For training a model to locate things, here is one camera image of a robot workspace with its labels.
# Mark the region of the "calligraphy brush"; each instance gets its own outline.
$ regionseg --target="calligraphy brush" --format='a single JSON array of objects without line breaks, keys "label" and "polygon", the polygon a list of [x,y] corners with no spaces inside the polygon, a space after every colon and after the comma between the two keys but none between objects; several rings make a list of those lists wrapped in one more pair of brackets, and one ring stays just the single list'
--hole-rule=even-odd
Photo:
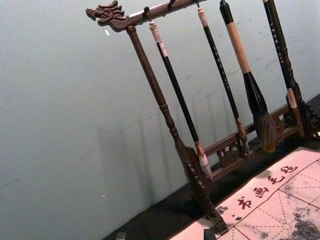
[{"label": "calligraphy brush", "polygon": [[270,30],[273,37],[274,46],[278,54],[282,74],[287,89],[293,89],[298,99],[301,100],[299,85],[295,81],[294,73],[291,68],[291,62],[288,56],[288,49],[284,33],[281,28],[277,9],[274,0],[263,0],[265,13],[269,22]]},{"label": "calligraphy brush", "polygon": [[[282,32],[276,5],[274,3],[274,0],[263,0],[263,5],[264,5],[265,13],[269,22],[270,30],[272,33],[272,38],[273,38],[274,46],[276,49],[276,53],[279,58],[284,82],[287,88],[288,101],[293,111],[293,114],[297,119],[297,125],[299,126],[300,129],[303,129],[302,122],[299,120],[301,116],[297,106],[297,99],[296,99],[296,96],[298,98],[301,98],[301,92],[300,92],[299,85],[296,83],[294,79],[294,73],[291,68],[291,62],[288,56],[288,49],[285,41],[285,36],[284,36],[284,33]],[[304,137],[304,135],[305,134],[303,132],[300,132],[301,137]]]},{"label": "calligraphy brush", "polygon": [[236,106],[234,97],[232,95],[232,92],[231,92],[231,89],[230,89],[230,85],[229,85],[229,82],[228,82],[224,67],[222,65],[222,62],[221,62],[218,50],[216,48],[214,39],[213,39],[213,37],[211,35],[205,11],[203,10],[202,7],[200,7],[198,1],[196,1],[196,5],[198,7],[198,15],[199,15],[200,21],[202,23],[203,30],[205,32],[206,38],[208,40],[208,43],[210,45],[210,48],[211,48],[211,51],[212,51],[216,66],[217,66],[217,68],[219,70],[219,73],[220,73],[221,80],[222,80],[223,85],[224,85],[224,89],[225,89],[226,95],[227,95],[227,97],[229,99],[229,103],[230,103],[230,106],[231,106],[231,109],[232,109],[232,113],[233,113],[233,116],[234,116],[234,119],[235,119],[235,123],[236,123],[237,129],[238,129],[239,136],[241,138],[241,141],[242,141],[242,144],[243,144],[245,152],[247,154],[249,154],[249,144],[248,144],[247,134],[246,134],[244,125],[243,125],[243,123],[242,123],[242,121],[241,121],[241,119],[239,117],[237,106]]},{"label": "calligraphy brush", "polygon": [[220,12],[243,74],[246,96],[253,115],[256,135],[260,140],[262,148],[266,152],[272,153],[275,151],[277,144],[275,122],[272,116],[268,113],[266,101],[251,73],[249,62],[241,43],[236,24],[233,20],[229,5],[225,0],[221,0],[220,2]]},{"label": "calligraphy brush", "polygon": [[203,172],[212,181],[213,180],[213,175],[212,175],[209,163],[208,163],[208,159],[207,159],[206,153],[204,151],[204,148],[203,148],[201,142],[199,141],[199,137],[198,137],[197,131],[196,131],[194,123],[193,123],[193,121],[191,119],[191,116],[190,116],[189,110],[187,108],[184,96],[183,96],[183,94],[181,92],[181,89],[180,89],[180,86],[178,84],[175,72],[174,72],[174,70],[173,70],[173,68],[171,66],[171,63],[170,63],[170,60],[169,60],[169,57],[168,57],[168,53],[167,53],[167,51],[165,49],[164,43],[163,43],[163,41],[162,41],[162,39],[160,37],[160,34],[158,32],[157,25],[153,21],[151,21],[149,25],[150,25],[149,28],[150,28],[150,30],[152,32],[152,35],[153,35],[154,40],[156,42],[156,45],[157,45],[157,47],[159,49],[161,58],[162,58],[163,63],[165,65],[166,71],[167,71],[167,73],[169,75],[169,78],[171,80],[171,83],[172,83],[172,86],[174,88],[175,94],[176,94],[176,96],[178,98],[178,101],[180,103],[180,106],[182,108],[182,112],[183,112],[183,115],[185,117],[186,123],[187,123],[187,125],[189,127],[189,130],[190,130],[191,136],[193,138],[193,141],[194,141],[194,144],[195,144],[195,148],[196,148],[196,152],[197,152],[197,155],[199,157],[199,161],[200,161],[200,164],[202,166]]}]

